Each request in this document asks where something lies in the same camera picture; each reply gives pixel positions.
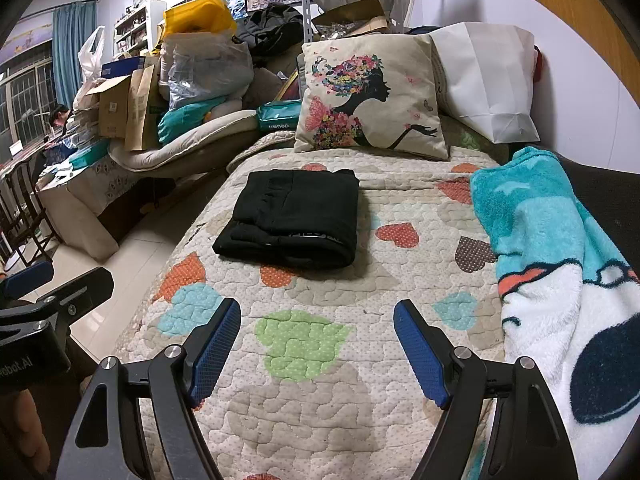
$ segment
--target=blue gripper pad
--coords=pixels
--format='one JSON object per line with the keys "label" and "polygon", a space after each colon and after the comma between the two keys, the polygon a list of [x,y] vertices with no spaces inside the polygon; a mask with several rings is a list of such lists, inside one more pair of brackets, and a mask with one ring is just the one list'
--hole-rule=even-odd
{"label": "blue gripper pad", "polygon": [[424,396],[442,408],[449,400],[442,366],[403,301],[399,301],[394,309],[394,328]]}
{"label": "blue gripper pad", "polygon": [[233,300],[207,347],[193,366],[193,381],[188,391],[191,407],[199,405],[213,393],[213,387],[218,382],[220,372],[240,330],[241,317],[240,305]]}
{"label": "blue gripper pad", "polygon": [[2,294],[8,300],[19,300],[52,279],[53,264],[48,261],[37,262],[4,280]]}

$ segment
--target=metal screw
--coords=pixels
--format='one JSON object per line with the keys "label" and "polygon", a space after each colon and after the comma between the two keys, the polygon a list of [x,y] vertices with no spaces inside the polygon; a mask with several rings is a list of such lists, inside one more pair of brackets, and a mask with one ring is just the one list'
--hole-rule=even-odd
{"label": "metal screw", "polygon": [[182,352],[182,348],[178,345],[171,345],[164,349],[164,355],[169,358],[177,357]]}
{"label": "metal screw", "polygon": [[102,362],[100,363],[100,366],[105,370],[109,370],[110,368],[113,368],[117,362],[118,362],[117,357],[109,356],[109,357],[105,357],[102,360]]}
{"label": "metal screw", "polygon": [[531,370],[536,367],[536,362],[531,357],[524,356],[520,358],[520,366],[525,370]]}
{"label": "metal screw", "polygon": [[458,359],[469,359],[471,357],[471,350],[466,346],[456,346],[453,353]]}

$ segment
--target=yellow bag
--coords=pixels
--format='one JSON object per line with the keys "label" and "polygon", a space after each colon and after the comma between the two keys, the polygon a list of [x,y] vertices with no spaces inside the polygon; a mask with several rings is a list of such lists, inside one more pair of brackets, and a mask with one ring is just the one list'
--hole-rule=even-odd
{"label": "yellow bag", "polygon": [[164,35],[175,32],[236,31],[236,22],[225,0],[193,0],[164,12]]}

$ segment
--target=quilted bedspread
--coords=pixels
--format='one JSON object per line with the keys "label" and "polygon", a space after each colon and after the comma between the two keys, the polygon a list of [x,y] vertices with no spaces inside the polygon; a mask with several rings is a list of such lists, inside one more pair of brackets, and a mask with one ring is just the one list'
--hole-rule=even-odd
{"label": "quilted bedspread", "polygon": [[[504,356],[495,256],[468,181],[496,164],[455,147],[448,162],[382,153],[284,149],[245,160],[118,340],[123,361],[150,358],[206,323],[225,296],[238,300],[240,333],[213,395],[195,413],[225,479],[411,478],[441,411],[424,398],[396,337],[399,300],[411,299],[454,345],[486,359]],[[351,266],[298,272],[213,252],[248,174],[290,168],[350,168],[360,180]],[[150,402],[141,409],[154,469],[167,478]],[[469,478],[482,455],[477,441]]]}

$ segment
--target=folded black clothing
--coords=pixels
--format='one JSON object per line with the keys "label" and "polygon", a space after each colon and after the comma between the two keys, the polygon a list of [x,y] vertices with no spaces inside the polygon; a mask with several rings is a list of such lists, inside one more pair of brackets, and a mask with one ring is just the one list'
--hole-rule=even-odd
{"label": "folded black clothing", "polygon": [[352,170],[254,171],[213,250],[284,267],[345,267],[358,242],[358,184]]}

